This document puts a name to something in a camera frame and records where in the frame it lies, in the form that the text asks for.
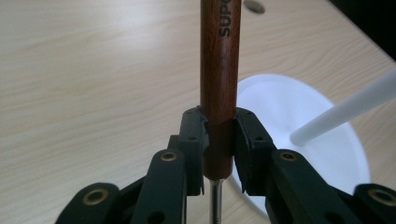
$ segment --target white round base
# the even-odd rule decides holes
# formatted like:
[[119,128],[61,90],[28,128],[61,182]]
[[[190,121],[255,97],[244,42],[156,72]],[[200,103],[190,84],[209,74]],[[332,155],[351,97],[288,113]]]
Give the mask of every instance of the white round base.
[[[294,78],[281,75],[257,75],[238,83],[237,106],[252,111],[271,135],[277,148],[301,153],[326,180],[348,194],[362,183],[370,182],[363,147],[349,123],[297,147],[290,134],[317,117],[333,104],[320,92]],[[238,190],[241,184],[233,168],[231,180]],[[265,211],[264,197],[244,194],[259,212]]]

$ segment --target white plastic rod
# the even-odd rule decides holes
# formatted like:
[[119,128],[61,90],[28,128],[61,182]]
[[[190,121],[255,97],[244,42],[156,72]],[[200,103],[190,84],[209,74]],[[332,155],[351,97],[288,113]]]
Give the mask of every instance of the white plastic rod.
[[306,142],[394,97],[396,97],[396,69],[291,133],[290,141],[296,146],[303,146]]

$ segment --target light wood surface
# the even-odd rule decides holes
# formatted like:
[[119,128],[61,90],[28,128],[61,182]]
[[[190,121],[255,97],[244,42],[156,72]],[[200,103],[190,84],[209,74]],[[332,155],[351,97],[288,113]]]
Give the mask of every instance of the light wood surface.
[[[283,74],[339,103],[395,68],[325,0],[259,1],[264,14],[242,10],[239,79]],[[199,104],[199,15],[199,1],[0,3],[0,223],[53,223],[85,186],[145,175]],[[391,189],[395,112],[352,121]],[[223,223],[268,222],[229,181],[223,194]],[[188,223],[207,223],[208,205],[189,198]]]

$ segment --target brass screw insert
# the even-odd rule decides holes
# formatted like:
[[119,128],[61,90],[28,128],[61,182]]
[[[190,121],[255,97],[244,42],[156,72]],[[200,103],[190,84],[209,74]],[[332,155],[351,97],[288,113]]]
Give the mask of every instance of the brass screw insert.
[[372,199],[387,206],[396,206],[396,196],[382,189],[369,189],[368,193]]
[[291,152],[280,153],[280,158],[282,158],[284,161],[297,161],[297,157]]
[[86,205],[97,205],[103,202],[107,197],[107,189],[93,189],[84,196],[82,202]]
[[165,152],[161,155],[162,161],[175,161],[177,159],[177,154],[175,152]]

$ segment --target white object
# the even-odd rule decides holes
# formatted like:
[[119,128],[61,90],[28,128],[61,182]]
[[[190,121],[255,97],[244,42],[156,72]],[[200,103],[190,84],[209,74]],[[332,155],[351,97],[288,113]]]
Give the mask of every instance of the white object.
[[[333,104],[315,89],[294,78],[280,75],[257,75],[238,83],[237,106],[256,114],[277,148],[303,154],[326,182],[352,194],[361,183],[370,182],[367,159],[358,136],[349,123],[297,147],[290,134]],[[235,167],[231,180],[241,190]],[[264,198],[246,199],[266,215]]]
[[394,97],[396,97],[396,69],[294,131],[290,140],[293,144],[302,146]]

